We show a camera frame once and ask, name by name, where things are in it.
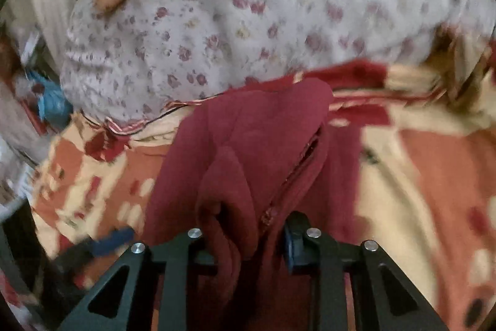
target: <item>triangular cutout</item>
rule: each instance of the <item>triangular cutout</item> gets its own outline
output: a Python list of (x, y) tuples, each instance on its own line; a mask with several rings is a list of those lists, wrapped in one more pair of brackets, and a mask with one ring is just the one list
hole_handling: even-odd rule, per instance
[(383, 285), (392, 315), (399, 317), (419, 309), (413, 297), (388, 267), (385, 265), (380, 266), (380, 274), (383, 278)]
[(122, 266), (88, 305), (90, 313), (103, 315), (109, 319), (117, 316), (122, 294), (126, 287), (129, 267)]

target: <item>red object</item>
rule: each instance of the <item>red object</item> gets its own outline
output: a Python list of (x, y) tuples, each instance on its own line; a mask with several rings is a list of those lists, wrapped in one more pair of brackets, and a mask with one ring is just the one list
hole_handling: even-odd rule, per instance
[(327, 124), (333, 96), (323, 81), (284, 87), (198, 106), (157, 178), (144, 241), (200, 227), (218, 262), (218, 275), (189, 291), (189, 329), (307, 328), (309, 279), (289, 277), (276, 251), (293, 210), (354, 241), (360, 128)]

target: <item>floral fabric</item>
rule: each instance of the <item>floral fabric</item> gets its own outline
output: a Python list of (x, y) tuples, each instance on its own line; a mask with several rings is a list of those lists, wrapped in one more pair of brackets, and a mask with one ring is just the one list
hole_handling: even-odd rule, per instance
[(339, 64), (419, 63), (440, 22), (491, 35), (494, 0), (78, 0), (61, 73), (76, 108), (120, 124), (168, 101)]

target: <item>screw head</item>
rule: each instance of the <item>screw head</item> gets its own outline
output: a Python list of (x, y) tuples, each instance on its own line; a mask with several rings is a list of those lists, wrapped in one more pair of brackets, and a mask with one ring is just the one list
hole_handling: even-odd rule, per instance
[(369, 250), (369, 251), (377, 251), (379, 248), (379, 244), (377, 244), (374, 240), (367, 240), (364, 243), (364, 247), (366, 250)]
[(143, 251), (145, 251), (145, 244), (143, 243), (134, 243), (131, 246), (131, 252), (135, 254), (141, 254)]
[(320, 236), (322, 236), (322, 232), (316, 227), (310, 227), (309, 229), (307, 229), (307, 236), (311, 237), (312, 239), (318, 239)]
[(188, 236), (190, 239), (197, 239), (199, 237), (202, 237), (202, 231), (198, 229), (198, 227), (195, 227), (188, 231)]

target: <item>maroon cloth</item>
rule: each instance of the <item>maroon cloth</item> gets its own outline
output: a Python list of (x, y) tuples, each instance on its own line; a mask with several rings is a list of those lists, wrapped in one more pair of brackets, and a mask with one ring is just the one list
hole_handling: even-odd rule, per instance
[(218, 274), (190, 292), (190, 329), (307, 328), (308, 279), (287, 275), (277, 242), (293, 210), (352, 240), (360, 129), (327, 124), (332, 99), (328, 84), (305, 79), (219, 96), (180, 125), (143, 239), (202, 229)]

